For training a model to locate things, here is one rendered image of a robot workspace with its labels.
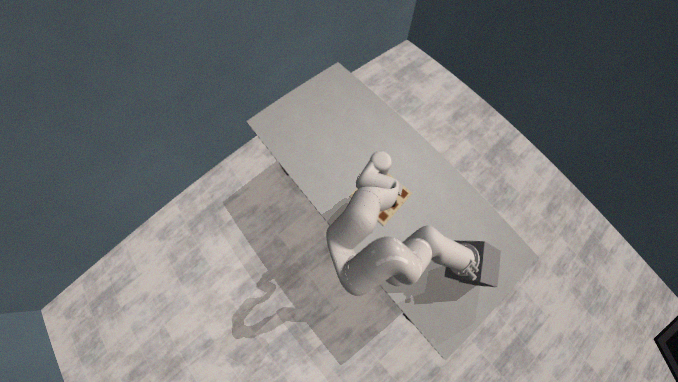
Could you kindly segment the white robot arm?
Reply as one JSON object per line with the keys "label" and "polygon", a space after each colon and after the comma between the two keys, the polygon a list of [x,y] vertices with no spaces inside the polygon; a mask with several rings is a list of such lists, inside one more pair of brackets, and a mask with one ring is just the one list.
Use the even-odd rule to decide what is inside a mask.
{"label": "white robot arm", "polygon": [[353,248],[374,230],[379,211],[392,207],[402,194],[403,185],[386,176],[391,163],[386,152],[378,151],[371,156],[357,177],[357,190],[346,209],[327,229],[327,245],[344,289],[361,296],[387,277],[390,277],[386,281],[391,285],[411,285],[418,281],[431,260],[452,267],[450,269],[459,276],[469,275],[475,280],[477,276],[473,272],[479,271],[480,261],[477,249],[467,243],[459,244],[429,225],[419,228],[403,242],[382,237],[355,253]]}

